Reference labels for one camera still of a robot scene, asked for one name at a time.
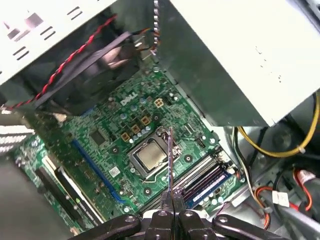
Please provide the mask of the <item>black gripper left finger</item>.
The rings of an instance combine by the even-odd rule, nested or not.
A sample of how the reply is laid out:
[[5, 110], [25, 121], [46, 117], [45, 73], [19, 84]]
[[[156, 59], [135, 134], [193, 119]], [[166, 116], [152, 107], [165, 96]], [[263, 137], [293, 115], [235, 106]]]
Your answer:
[[170, 240], [173, 232], [172, 195], [161, 195], [161, 208], [146, 211], [144, 217], [126, 213], [90, 230], [72, 240]]

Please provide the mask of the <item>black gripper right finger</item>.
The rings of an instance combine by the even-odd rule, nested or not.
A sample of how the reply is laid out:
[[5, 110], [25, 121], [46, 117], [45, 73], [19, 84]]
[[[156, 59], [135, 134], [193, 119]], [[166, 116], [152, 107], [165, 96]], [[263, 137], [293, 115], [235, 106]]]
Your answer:
[[182, 240], [283, 240], [284, 237], [227, 214], [211, 221], [186, 208], [181, 193], [172, 193], [172, 205]]

